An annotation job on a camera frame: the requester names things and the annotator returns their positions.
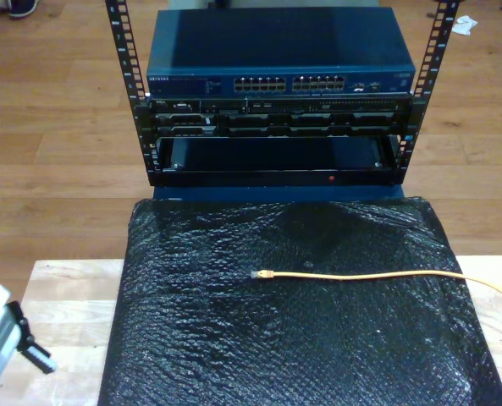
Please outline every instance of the metal bracket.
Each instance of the metal bracket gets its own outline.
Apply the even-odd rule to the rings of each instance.
[[[459,1],[457,0],[439,1],[431,34],[429,34],[426,53],[414,88],[415,98],[423,98],[427,101],[431,98],[458,7]]]
[[[411,115],[407,121],[405,131],[401,135],[400,148],[396,157],[400,169],[400,183],[405,179],[407,168],[411,162],[412,152],[422,128],[423,118],[428,109],[433,87],[439,75],[440,65],[444,59],[444,52],[448,45],[459,5],[459,0],[439,0],[437,5],[437,13],[429,34],[426,53],[420,67],[420,73],[416,78]]]
[[[124,87],[129,98],[132,118],[140,140],[143,161],[147,175],[160,170],[155,160],[157,148],[151,134],[151,118],[146,104],[146,90],[141,76],[140,60],[135,49],[134,34],[130,24],[129,9],[126,0],[106,0],[109,22],[112,27],[113,40],[119,57]]]

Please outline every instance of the cable end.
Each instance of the cable end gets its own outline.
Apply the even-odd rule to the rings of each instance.
[[[273,277],[273,271],[268,271],[262,269],[261,271],[253,271],[251,272],[251,277],[253,279],[268,279]]]

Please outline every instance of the sneaker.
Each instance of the sneaker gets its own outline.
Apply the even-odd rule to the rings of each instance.
[[[8,10],[10,8],[10,5],[8,4],[8,0],[0,0],[0,9],[1,10]]]
[[[13,19],[23,19],[27,15],[34,13],[36,5],[40,0],[7,0],[8,15]]]

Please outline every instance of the wooden table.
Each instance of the wooden table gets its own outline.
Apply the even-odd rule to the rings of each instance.
[[[467,275],[502,286],[502,256],[458,256]],[[44,376],[15,355],[0,379],[0,406],[96,405],[123,260],[38,261],[23,309],[38,342],[58,362]],[[502,380],[502,295],[469,282]]]

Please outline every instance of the paper on floor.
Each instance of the paper on floor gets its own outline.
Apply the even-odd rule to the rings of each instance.
[[[452,31],[462,34],[463,36],[469,36],[471,34],[471,28],[478,24],[477,21],[469,17],[468,15],[464,15],[457,19],[457,22],[454,24],[454,28]]]

